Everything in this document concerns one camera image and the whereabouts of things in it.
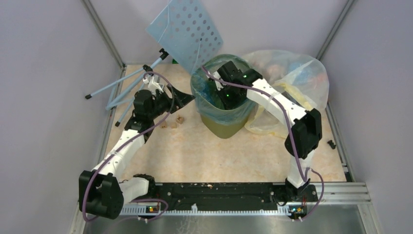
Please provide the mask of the blue plastic trash bag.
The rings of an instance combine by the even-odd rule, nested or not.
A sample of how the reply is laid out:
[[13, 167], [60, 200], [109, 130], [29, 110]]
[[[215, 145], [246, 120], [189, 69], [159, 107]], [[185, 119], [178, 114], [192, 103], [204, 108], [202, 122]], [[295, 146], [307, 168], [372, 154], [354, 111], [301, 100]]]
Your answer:
[[[244, 59], [231, 54], [215, 56], [206, 62], [204, 66], [208, 71], [214, 73], [228, 61], [234, 62], [235, 66], [243, 72], [252, 67]], [[192, 94], [195, 96], [195, 104], [198, 113], [218, 124], [238, 124], [244, 119], [247, 119], [256, 106], [256, 103], [245, 99], [234, 109], [224, 109], [222, 101], [216, 94], [214, 81], [208, 80], [208, 77], [202, 68], [198, 68], [192, 74], [190, 78], [190, 88]]]

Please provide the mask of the olive green plastic trash bin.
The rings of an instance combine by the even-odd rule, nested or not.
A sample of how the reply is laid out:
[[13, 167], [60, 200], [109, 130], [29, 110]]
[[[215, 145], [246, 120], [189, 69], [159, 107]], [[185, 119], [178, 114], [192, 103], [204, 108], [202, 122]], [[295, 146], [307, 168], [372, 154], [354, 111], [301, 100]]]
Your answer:
[[239, 107], [225, 110], [215, 93], [215, 83], [208, 80], [202, 68], [191, 76], [190, 85], [203, 124], [219, 138], [230, 138], [241, 130], [255, 107], [255, 103], [245, 100]]

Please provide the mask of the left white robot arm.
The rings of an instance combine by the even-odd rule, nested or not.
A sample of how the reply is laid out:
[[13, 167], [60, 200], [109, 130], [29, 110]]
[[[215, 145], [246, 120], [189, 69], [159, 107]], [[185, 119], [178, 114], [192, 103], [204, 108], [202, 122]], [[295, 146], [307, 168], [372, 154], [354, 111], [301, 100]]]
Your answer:
[[149, 175], [135, 175], [120, 182], [124, 170], [137, 151], [149, 140], [154, 128], [159, 126], [155, 119], [168, 117], [195, 100], [195, 96], [183, 93], [167, 85], [170, 95], [164, 90], [139, 90], [134, 95], [132, 116], [124, 127], [118, 142], [92, 170], [84, 170], [78, 180], [79, 210], [85, 221], [88, 214], [94, 217], [116, 219], [125, 204], [135, 198], [151, 201], [156, 196], [154, 178]]

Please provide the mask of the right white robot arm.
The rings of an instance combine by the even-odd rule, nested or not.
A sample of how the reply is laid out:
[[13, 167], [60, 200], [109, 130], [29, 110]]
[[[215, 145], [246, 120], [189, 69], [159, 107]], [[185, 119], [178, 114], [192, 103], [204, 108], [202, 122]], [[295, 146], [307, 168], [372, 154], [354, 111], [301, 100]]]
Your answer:
[[290, 160], [285, 193], [292, 201], [300, 200], [309, 185], [311, 160], [322, 139], [320, 112], [296, 105], [272, 88], [259, 72], [254, 69], [243, 72], [231, 61], [207, 75], [209, 80], [214, 81], [217, 95], [226, 108], [248, 99], [264, 107], [287, 127], [284, 145], [293, 158]]

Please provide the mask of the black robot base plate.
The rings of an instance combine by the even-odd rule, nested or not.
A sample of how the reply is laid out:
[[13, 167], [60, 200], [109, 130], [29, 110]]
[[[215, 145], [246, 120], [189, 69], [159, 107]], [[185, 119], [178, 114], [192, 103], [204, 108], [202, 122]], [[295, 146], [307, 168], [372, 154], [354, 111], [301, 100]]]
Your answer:
[[276, 210], [281, 205], [307, 205], [319, 198], [314, 185], [303, 189], [283, 182], [241, 183], [158, 183], [148, 196], [166, 201], [168, 210], [190, 210], [196, 204], [201, 211]]

